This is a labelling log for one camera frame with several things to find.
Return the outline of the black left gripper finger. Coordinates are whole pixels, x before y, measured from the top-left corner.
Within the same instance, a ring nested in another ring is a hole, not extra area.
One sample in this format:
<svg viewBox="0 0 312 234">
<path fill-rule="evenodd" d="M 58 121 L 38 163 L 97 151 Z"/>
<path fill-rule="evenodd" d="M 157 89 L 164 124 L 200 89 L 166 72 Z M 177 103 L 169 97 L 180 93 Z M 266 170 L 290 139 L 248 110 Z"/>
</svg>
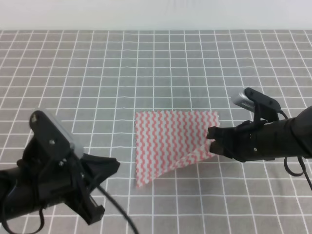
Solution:
<svg viewBox="0 0 312 234">
<path fill-rule="evenodd" d="M 89 154 L 83 154 L 80 162 L 83 167 L 84 180 L 89 192 L 92 192 L 103 181 L 114 175 L 120 167 L 120 163 L 116 158 L 93 156 Z"/>
<path fill-rule="evenodd" d="M 87 224 L 100 221 L 105 212 L 105 208 L 95 202 L 86 188 L 79 188 L 67 194 L 65 204 Z"/>
</svg>

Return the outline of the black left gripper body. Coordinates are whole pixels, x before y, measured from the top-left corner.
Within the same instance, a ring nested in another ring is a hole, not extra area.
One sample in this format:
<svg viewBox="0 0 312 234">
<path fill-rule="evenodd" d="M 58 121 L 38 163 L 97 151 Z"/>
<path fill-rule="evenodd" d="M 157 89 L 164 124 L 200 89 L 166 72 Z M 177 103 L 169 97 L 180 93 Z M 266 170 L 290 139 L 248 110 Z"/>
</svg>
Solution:
<svg viewBox="0 0 312 234">
<path fill-rule="evenodd" d="M 90 214 L 90 156 L 73 158 L 52 168 L 38 160 L 17 161 L 17 214 L 26 215 L 59 203 L 79 215 Z"/>
</svg>

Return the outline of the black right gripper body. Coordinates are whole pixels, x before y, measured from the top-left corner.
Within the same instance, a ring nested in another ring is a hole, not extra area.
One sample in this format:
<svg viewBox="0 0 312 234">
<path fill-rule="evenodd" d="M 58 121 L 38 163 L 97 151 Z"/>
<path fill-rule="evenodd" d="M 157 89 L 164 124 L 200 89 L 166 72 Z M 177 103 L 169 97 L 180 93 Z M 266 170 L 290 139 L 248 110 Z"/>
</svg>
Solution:
<svg viewBox="0 0 312 234">
<path fill-rule="evenodd" d="M 293 120 L 281 120 L 257 127 L 251 127 L 250 123 L 232 127 L 229 158 L 248 162 L 294 156 L 293 123 Z"/>
</svg>

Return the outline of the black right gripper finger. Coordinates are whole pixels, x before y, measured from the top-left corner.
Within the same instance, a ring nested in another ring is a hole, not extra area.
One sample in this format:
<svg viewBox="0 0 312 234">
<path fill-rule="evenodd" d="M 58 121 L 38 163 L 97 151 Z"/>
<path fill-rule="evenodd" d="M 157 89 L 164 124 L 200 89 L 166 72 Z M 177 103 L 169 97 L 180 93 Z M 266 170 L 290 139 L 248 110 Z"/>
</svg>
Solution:
<svg viewBox="0 0 312 234">
<path fill-rule="evenodd" d="M 222 140 L 228 137 L 231 137 L 234 132 L 234 127 L 209 127 L 207 131 L 206 139 L 213 139 L 213 140 Z"/>
<path fill-rule="evenodd" d="M 224 145 L 216 140 L 211 143 L 210 152 L 227 158 L 234 158 L 233 146 L 231 144 Z"/>
</svg>

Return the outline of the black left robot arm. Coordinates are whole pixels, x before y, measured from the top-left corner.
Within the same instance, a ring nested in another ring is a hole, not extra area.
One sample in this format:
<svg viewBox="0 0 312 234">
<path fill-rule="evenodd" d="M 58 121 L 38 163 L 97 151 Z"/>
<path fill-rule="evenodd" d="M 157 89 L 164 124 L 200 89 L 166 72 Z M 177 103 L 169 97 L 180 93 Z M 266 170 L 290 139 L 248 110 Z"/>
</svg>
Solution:
<svg viewBox="0 0 312 234">
<path fill-rule="evenodd" d="M 0 172 L 0 216 L 12 219 L 64 203 L 88 225 L 96 223 L 105 209 L 95 203 L 91 193 L 119 166 L 115 158 L 85 154 L 79 166 L 56 164 L 40 179 L 19 162 L 18 167 Z"/>
</svg>

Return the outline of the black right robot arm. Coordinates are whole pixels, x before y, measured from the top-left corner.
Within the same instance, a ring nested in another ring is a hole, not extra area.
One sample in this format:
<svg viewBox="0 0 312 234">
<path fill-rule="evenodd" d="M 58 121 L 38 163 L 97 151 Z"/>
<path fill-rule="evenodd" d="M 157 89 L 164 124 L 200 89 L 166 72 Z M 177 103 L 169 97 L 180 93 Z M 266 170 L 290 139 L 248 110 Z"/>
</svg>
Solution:
<svg viewBox="0 0 312 234">
<path fill-rule="evenodd" d="M 283 157 L 312 157 L 312 109 L 284 120 L 253 122 L 235 127 L 210 127 L 210 152 L 240 162 L 275 160 Z"/>
</svg>

